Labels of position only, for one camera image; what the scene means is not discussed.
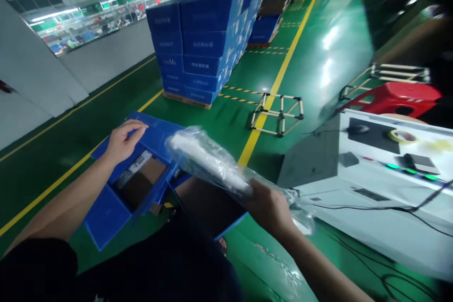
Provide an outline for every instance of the hand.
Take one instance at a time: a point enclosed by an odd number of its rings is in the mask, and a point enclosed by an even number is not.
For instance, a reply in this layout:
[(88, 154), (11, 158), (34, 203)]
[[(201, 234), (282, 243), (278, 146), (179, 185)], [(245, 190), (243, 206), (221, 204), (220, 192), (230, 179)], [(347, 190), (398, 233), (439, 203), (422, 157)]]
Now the hand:
[(255, 222), (278, 241), (288, 233), (298, 231), (288, 202), (281, 192), (272, 190), (256, 179), (252, 179), (250, 185), (253, 196), (246, 202), (246, 208)]
[[(132, 155), (132, 152), (134, 152), (135, 145), (143, 136), (147, 128), (148, 125), (142, 123), (140, 120), (127, 120), (123, 125), (112, 131), (109, 146), (102, 158), (113, 166), (126, 160)], [(128, 138), (127, 134), (132, 130), (136, 131)]]

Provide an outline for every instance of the black sleeve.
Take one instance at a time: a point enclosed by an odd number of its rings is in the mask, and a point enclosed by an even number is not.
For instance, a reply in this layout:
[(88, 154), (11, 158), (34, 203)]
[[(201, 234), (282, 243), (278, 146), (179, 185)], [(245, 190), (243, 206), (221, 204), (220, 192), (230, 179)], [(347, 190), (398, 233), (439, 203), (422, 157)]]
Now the black sleeve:
[(27, 239), (0, 261), (0, 301), (69, 293), (76, 274), (77, 256), (67, 242)]

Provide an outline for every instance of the forearm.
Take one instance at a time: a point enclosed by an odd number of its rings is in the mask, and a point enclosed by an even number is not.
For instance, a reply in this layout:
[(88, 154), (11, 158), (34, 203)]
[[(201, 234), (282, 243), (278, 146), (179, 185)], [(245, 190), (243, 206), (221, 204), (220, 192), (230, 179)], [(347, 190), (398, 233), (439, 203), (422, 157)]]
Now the forearm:
[(278, 236), (319, 301), (373, 301), (298, 230)]
[(95, 161), (33, 217), (8, 251), (29, 237), (55, 237), (68, 241), (83, 222), (114, 168), (115, 164), (107, 159)]

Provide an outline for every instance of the plastic bag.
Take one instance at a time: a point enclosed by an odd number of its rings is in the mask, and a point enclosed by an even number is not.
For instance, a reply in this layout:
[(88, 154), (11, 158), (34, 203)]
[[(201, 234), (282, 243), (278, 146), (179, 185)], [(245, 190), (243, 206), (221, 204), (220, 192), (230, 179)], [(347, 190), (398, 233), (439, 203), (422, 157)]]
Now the plastic bag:
[(293, 221), (298, 229), (305, 235), (313, 233), (313, 215), (311, 211), (307, 211), (311, 204), (298, 197), (297, 192), (282, 189), (255, 171), (239, 166), (228, 151), (210, 139), (198, 126), (177, 131), (175, 135), (167, 138), (165, 146), (182, 170), (233, 193), (239, 202), (252, 195), (252, 188), (249, 185), (252, 178), (281, 191), (288, 201)]

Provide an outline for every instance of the tape roll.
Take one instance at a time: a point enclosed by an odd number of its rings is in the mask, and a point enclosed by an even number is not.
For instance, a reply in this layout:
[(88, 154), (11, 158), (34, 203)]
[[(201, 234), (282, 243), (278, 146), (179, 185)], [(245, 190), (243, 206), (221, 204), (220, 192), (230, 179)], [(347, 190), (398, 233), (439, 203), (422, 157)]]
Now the tape roll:
[(413, 134), (401, 130), (392, 130), (388, 133), (388, 136), (400, 144), (412, 144), (418, 141), (418, 138)]

